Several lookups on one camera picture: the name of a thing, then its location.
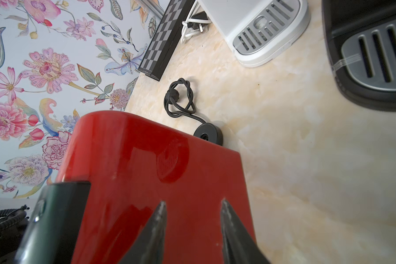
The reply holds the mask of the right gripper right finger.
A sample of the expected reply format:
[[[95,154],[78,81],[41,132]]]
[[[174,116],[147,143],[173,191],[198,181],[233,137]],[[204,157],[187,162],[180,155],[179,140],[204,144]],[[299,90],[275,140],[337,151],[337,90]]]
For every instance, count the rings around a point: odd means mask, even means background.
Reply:
[[[231,204],[221,203],[222,254],[225,264],[270,264]]]

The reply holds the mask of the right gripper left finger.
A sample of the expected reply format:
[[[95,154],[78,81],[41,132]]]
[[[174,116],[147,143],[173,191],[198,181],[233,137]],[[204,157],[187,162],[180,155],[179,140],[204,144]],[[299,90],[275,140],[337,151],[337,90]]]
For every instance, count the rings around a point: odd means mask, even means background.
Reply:
[[[144,229],[119,264],[161,264],[163,262],[167,206],[161,201]]]

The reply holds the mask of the red coffee machine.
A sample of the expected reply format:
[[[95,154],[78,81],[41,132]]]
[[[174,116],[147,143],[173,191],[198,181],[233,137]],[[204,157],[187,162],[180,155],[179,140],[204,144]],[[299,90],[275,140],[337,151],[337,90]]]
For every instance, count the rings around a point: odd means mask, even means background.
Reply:
[[[18,264],[118,264],[161,201],[162,264],[225,264],[226,199],[255,241],[240,154],[125,112],[78,121],[35,206]]]

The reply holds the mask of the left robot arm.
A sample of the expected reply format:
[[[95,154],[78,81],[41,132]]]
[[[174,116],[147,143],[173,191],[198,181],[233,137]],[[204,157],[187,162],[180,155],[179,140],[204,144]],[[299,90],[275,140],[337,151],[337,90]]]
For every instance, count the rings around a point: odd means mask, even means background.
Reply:
[[[16,252],[29,224],[23,205],[17,209],[0,210],[0,264],[13,264]]]

